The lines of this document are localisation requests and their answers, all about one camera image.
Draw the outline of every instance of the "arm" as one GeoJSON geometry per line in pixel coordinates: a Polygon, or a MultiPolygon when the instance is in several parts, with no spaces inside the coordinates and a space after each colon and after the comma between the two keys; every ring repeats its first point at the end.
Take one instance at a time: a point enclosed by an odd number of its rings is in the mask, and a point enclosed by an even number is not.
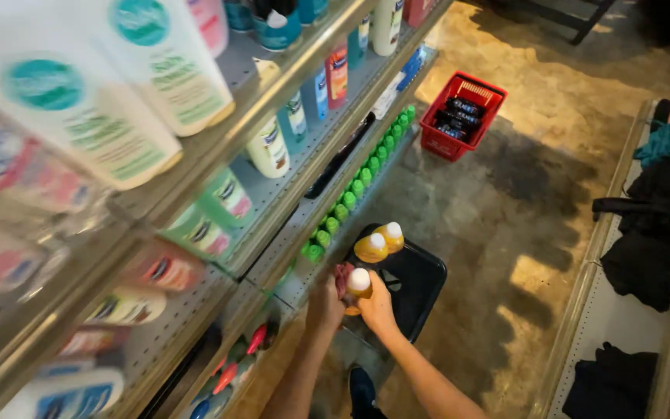
{"type": "Polygon", "coordinates": [[[392,311],[392,296],[376,272],[369,272],[369,276],[373,289],[371,298],[358,300],[363,319],[405,371],[428,416],[431,419],[488,419],[477,404],[436,370],[402,335],[392,311]]]}
{"type": "Polygon", "coordinates": [[[335,278],[312,291],[302,340],[260,419],[306,419],[319,367],[340,326],[345,304],[338,300],[335,278]]]}

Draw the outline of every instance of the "red cloth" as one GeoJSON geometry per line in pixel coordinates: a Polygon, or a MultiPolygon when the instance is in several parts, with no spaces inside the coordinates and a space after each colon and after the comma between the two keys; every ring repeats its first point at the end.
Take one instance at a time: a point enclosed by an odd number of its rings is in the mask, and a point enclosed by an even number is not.
{"type": "Polygon", "coordinates": [[[341,262],[335,265],[333,275],[335,276],[335,288],[337,289],[338,300],[342,300],[348,289],[348,279],[353,272],[353,265],[349,262],[341,262]]]}

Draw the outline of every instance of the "hand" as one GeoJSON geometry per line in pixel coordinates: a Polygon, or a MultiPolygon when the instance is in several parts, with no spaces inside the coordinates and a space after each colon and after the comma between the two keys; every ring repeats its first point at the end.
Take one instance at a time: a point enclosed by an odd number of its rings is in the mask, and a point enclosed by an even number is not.
{"type": "Polygon", "coordinates": [[[369,271],[368,277],[371,279],[371,298],[359,298],[358,308],[366,326],[386,343],[386,339],[402,336],[392,310],[392,295],[376,272],[369,271]]]}
{"type": "Polygon", "coordinates": [[[323,332],[331,338],[340,326],[344,314],[345,303],[338,300],[335,277],[329,275],[309,295],[306,330],[309,333],[323,332]]]}

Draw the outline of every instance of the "yellow bottle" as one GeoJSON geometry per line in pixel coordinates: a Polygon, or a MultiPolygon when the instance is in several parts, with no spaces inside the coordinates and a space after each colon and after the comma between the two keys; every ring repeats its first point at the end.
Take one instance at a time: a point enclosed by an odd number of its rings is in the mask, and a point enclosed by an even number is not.
{"type": "Polygon", "coordinates": [[[405,238],[402,236],[400,224],[391,222],[374,230],[374,233],[380,233],[386,240],[386,249],[389,254],[396,253],[405,247],[405,238]]]}
{"type": "Polygon", "coordinates": [[[373,233],[360,239],[353,246],[356,257],[366,263],[381,262],[389,255],[386,248],[386,240],[380,233],[373,233]]]}
{"type": "MultiPolygon", "coordinates": [[[[356,268],[348,277],[346,289],[349,294],[358,298],[371,298],[371,275],[377,275],[374,271],[367,271],[364,268],[356,268]]],[[[359,315],[361,310],[358,307],[350,306],[345,309],[347,315],[359,315]]]]}

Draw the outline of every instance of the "person's left hand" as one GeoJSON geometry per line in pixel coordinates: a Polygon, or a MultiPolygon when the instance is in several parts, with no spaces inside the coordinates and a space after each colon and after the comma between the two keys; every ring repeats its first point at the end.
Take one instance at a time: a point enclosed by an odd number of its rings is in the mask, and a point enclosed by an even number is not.
{"type": "Polygon", "coordinates": [[[307,331],[323,332],[332,336],[340,326],[345,314],[345,302],[337,297],[335,277],[328,275],[309,295],[307,309],[307,331]]]}

